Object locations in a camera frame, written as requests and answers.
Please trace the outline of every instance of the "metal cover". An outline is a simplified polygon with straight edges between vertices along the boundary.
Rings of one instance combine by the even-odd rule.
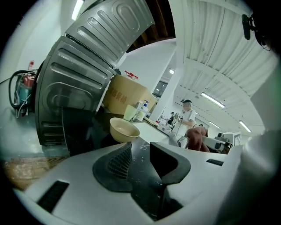
[[[35,113],[40,144],[64,142],[61,108],[95,111],[114,73],[93,52],[61,36],[38,80]]]
[[[152,24],[155,23],[145,0],[110,0],[86,11],[66,33],[116,66]]]

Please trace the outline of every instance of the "white bowl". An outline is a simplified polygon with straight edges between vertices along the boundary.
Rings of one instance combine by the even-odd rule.
[[[110,134],[120,143],[131,142],[140,135],[139,129],[124,119],[111,118],[109,122]]]

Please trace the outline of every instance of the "cardboard box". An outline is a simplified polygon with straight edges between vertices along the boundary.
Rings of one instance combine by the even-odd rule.
[[[125,76],[115,76],[103,100],[105,107],[112,113],[124,115],[127,105],[134,106],[139,101],[147,100],[150,111],[157,99],[148,89]]]

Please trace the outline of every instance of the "white bottle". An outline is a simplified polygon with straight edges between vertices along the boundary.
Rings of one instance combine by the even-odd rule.
[[[144,119],[144,117],[145,117],[145,115],[146,115],[146,113],[145,112],[148,112],[148,107],[147,107],[147,103],[148,103],[148,101],[146,101],[146,103],[144,103],[144,105],[141,107],[141,111],[139,111],[139,113],[137,114],[137,116],[136,116],[136,119],[138,120],[138,121],[142,121],[143,119]]]

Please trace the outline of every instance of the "fluorescent light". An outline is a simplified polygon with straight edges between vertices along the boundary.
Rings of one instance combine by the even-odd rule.
[[[240,120],[239,123],[249,132],[251,133],[250,129]]]
[[[83,5],[84,1],[83,0],[77,0],[76,5],[74,7],[73,13],[72,13],[72,17],[71,19],[76,20],[79,14],[79,11]]]
[[[214,123],[212,123],[212,122],[210,122],[210,124],[214,125],[214,126],[217,127],[217,128],[220,128],[220,127],[218,127],[216,124],[214,124]]]
[[[217,100],[213,99],[211,96],[207,95],[206,93],[203,92],[201,95],[202,95],[203,97],[205,97],[205,98],[211,100],[212,102],[216,103],[216,104],[217,104],[218,106],[220,106],[221,108],[224,108],[224,107],[225,107],[225,105],[223,105],[223,104],[221,104],[220,102],[218,102]]]

